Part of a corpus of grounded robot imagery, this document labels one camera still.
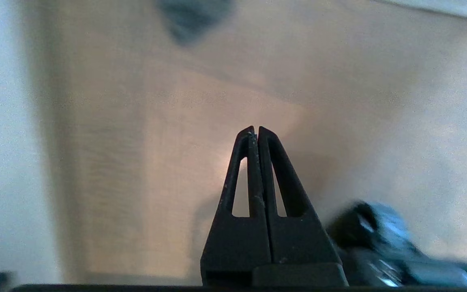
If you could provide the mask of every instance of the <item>wooden surface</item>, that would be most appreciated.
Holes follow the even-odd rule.
[[[150,1],[37,6],[89,281],[200,284],[249,125],[278,133],[324,222],[356,199],[389,203],[424,251],[467,257],[467,20],[365,0],[236,4],[188,48]]]

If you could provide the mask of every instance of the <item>beige surface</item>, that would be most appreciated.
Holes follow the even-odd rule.
[[[364,0],[240,0],[180,48],[150,1],[39,11],[89,281],[199,284],[249,125],[278,133],[321,220],[380,200],[425,251],[467,256],[467,20]]]

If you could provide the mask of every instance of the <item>dark gray blob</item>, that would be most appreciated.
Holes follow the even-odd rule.
[[[194,43],[232,9],[232,0],[158,0],[172,37],[180,45]]]

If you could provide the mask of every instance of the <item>white wall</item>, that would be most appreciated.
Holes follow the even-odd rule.
[[[58,283],[59,256],[16,2],[0,0],[0,271]]]

